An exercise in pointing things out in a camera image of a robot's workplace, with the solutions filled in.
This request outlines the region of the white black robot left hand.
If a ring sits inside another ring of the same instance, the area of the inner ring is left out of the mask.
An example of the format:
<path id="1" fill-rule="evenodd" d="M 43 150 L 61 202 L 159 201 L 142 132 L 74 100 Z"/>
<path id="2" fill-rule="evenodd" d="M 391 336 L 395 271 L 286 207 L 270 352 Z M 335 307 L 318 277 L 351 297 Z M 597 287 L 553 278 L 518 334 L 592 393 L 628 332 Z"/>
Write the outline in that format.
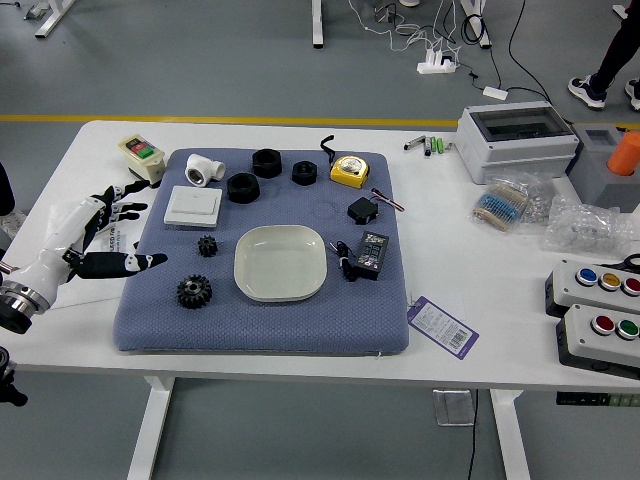
<path id="1" fill-rule="evenodd" d="M 164 254 L 90 252 L 95 235 L 123 219 L 137 219 L 142 204 L 121 206 L 129 194 L 150 186 L 137 180 L 123 187 L 110 186 L 104 193 L 83 199 L 45 241 L 36 259 L 9 273 L 1 285 L 1 302 L 31 316 L 42 314 L 55 302 L 58 288 L 73 277 L 83 279 L 126 278 L 167 261 Z"/>

